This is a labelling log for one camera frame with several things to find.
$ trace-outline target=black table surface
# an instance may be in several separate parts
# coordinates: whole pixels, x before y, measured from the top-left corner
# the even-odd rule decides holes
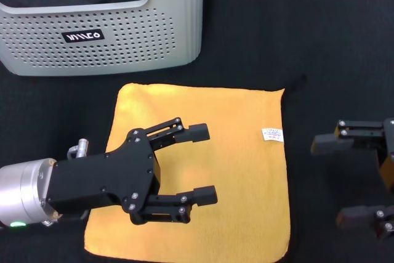
[[[291,239],[283,262],[394,262],[394,240],[335,224],[342,207],[394,204],[374,153],[310,156],[313,136],[332,132],[338,119],[394,116],[393,46],[394,0],[204,0],[203,48],[184,67],[29,78],[1,66],[0,165],[64,159],[80,137],[90,140],[91,153],[103,152],[116,95],[127,83],[286,88]],[[123,262],[87,253],[84,228],[68,223],[3,231],[0,261]]]

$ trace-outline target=gray plastic basket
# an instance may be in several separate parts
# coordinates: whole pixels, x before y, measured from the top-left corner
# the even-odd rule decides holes
[[[202,14],[203,0],[38,8],[0,4],[0,60],[12,73],[25,76],[185,65],[200,52]]]

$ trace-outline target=black text logo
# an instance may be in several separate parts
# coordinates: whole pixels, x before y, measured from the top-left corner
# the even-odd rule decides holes
[[[83,42],[83,41],[94,41],[104,39],[104,34],[100,29],[86,30],[86,31],[74,31],[74,32],[63,32],[64,40],[67,43],[70,42]]]

